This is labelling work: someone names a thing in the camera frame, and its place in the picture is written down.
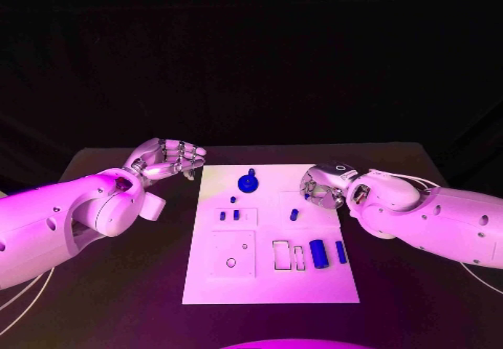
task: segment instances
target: black curtain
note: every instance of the black curtain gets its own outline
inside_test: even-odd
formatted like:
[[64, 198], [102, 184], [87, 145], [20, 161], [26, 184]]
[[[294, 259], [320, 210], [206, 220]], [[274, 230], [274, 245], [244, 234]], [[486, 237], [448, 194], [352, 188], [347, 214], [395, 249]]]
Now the black curtain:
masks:
[[55, 182], [79, 149], [151, 137], [417, 141], [454, 186], [500, 187], [503, 22], [486, 10], [53, 1], [0, 15], [6, 191]]

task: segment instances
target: white board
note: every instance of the white board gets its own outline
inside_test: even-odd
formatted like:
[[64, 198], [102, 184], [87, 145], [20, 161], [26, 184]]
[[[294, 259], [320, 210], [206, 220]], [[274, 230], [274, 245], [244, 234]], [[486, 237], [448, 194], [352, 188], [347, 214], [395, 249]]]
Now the white board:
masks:
[[[340, 264], [337, 257], [336, 241], [343, 241], [337, 212], [309, 203], [298, 192], [311, 166], [203, 167], [183, 304], [359, 303], [349, 259]], [[251, 168], [260, 187], [242, 193], [238, 179]], [[309, 248], [314, 239], [324, 242], [326, 269], [314, 268]], [[288, 241], [291, 270], [274, 269], [273, 241]], [[303, 248], [306, 270], [296, 268], [296, 246]]]

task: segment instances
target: table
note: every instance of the table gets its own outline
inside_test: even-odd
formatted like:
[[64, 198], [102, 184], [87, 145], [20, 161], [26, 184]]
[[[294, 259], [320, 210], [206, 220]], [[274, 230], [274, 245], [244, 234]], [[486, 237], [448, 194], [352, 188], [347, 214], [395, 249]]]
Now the table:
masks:
[[[360, 171], [428, 178], [447, 185], [417, 143], [208, 147], [208, 164], [346, 162]], [[62, 181], [120, 167], [133, 149], [87, 148]], [[497, 348], [503, 297], [457, 262], [375, 238], [340, 210], [360, 304], [183, 305], [200, 169], [149, 190], [167, 200], [157, 222], [141, 218], [115, 238], [95, 241], [59, 267], [3, 348], [219, 348], [274, 338], [339, 340], [375, 348]], [[0, 304], [17, 286], [0, 292]], [[0, 314], [0, 328], [38, 287]]]

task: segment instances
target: robotic hand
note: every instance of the robotic hand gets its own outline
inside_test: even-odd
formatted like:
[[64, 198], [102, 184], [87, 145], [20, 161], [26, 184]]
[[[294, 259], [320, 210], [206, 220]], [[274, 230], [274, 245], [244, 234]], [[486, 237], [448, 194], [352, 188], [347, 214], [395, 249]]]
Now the robotic hand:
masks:
[[373, 236], [398, 237], [451, 260], [503, 268], [503, 199], [375, 169], [359, 175], [337, 162], [309, 169], [300, 191], [326, 209], [340, 208], [346, 198], [350, 216]]
[[153, 138], [124, 166], [0, 199], [0, 289], [69, 260], [87, 245], [120, 235], [141, 216], [157, 220], [166, 201], [146, 187], [179, 172], [192, 180], [206, 150]]

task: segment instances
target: white robotic arm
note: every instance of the white robotic arm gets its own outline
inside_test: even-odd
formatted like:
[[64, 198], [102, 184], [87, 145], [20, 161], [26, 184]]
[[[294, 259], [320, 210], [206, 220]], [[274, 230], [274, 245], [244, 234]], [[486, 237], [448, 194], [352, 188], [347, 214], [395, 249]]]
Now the white robotic arm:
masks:
[[71, 259], [87, 245], [120, 235], [138, 215], [157, 220], [166, 201], [144, 191], [183, 172], [195, 178], [206, 151], [177, 140], [149, 140], [124, 166], [0, 199], [0, 289]]
[[359, 175], [336, 162], [309, 169], [301, 195], [327, 209], [346, 198], [350, 216], [373, 236], [398, 237], [451, 260], [503, 268], [503, 199], [375, 169]]

